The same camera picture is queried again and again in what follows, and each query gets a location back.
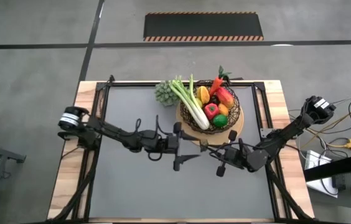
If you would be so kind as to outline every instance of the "orange striped border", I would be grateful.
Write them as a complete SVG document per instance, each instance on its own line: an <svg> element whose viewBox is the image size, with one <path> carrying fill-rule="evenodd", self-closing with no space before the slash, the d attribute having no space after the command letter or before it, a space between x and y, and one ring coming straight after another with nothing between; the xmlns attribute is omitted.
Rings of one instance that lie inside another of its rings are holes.
<svg viewBox="0 0 351 224"><path fill-rule="evenodd" d="M262 35L245 36L162 36L145 37L145 42L262 41Z"/></svg>
<svg viewBox="0 0 351 224"><path fill-rule="evenodd" d="M149 12L146 15L159 15L159 14L257 14L257 12Z"/></svg>

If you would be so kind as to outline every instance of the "carrot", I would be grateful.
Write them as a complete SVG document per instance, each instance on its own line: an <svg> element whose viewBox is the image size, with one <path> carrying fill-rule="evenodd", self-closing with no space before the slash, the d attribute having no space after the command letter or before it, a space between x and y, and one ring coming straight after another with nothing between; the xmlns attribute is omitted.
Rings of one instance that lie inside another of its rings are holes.
<svg viewBox="0 0 351 224"><path fill-rule="evenodd" d="M223 83L223 78L227 77L230 72L224 72L224 68L220 65L220 68L218 69L218 77L214 79L212 87L210 88L209 95L212 97L214 93L220 88L221 84Z"/></svg>

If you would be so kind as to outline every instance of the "black floor mat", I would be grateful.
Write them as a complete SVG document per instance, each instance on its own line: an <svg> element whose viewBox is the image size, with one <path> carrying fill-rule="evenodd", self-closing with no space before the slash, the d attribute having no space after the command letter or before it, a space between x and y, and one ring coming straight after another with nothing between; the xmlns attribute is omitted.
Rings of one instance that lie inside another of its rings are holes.
<svg viewBox="0 0 351 224"><path fill-rule="evenodd" d="M152 12L144 41L263 40L256 12Z"/></svg>

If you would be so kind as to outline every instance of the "concrete floor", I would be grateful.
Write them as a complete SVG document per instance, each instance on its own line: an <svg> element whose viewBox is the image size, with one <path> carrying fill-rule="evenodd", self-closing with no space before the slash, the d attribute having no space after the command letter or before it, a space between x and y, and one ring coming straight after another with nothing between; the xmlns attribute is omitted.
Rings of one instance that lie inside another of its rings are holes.
<svg viewBox="0 0 351 224"><path fill-rule="evenodd" d="M0 44L86 43L97 4L0 0ZM107 0L96 42L140 42L143 15L151 11L257 11L265 40L351 39L351 0ZM46 218L63 146L57 121L73 102L84 56L85 49L0 50L0 146L27 154L25 164L7 166L12 177L0 186L0 223ZM157 80L190 73L208 79L220 64L235 77L281 80L289 109L300 108L311 95L329 101L351 96L351 45L95 49L87 80L106 80L110 74L118 80ZM334 119L346 114L347 104L336 113ZM351 138L351 130L325 140L341 136ZM315 142L306 149L320 146ZM350 209L313 206L320 220L351 223Z"/></svg>

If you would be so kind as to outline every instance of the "artichoke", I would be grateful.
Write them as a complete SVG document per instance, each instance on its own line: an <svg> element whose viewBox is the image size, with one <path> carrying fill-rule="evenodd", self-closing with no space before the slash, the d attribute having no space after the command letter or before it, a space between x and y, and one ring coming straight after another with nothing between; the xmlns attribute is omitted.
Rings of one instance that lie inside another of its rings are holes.
<svg viewBox="0 0 351 224"><path fill-rule="evenodd" d="M156 85L156 101L161 102L163 106L176 105L179 101L179 97L171 90L169 82L171 81L160 82Z"/></svg>

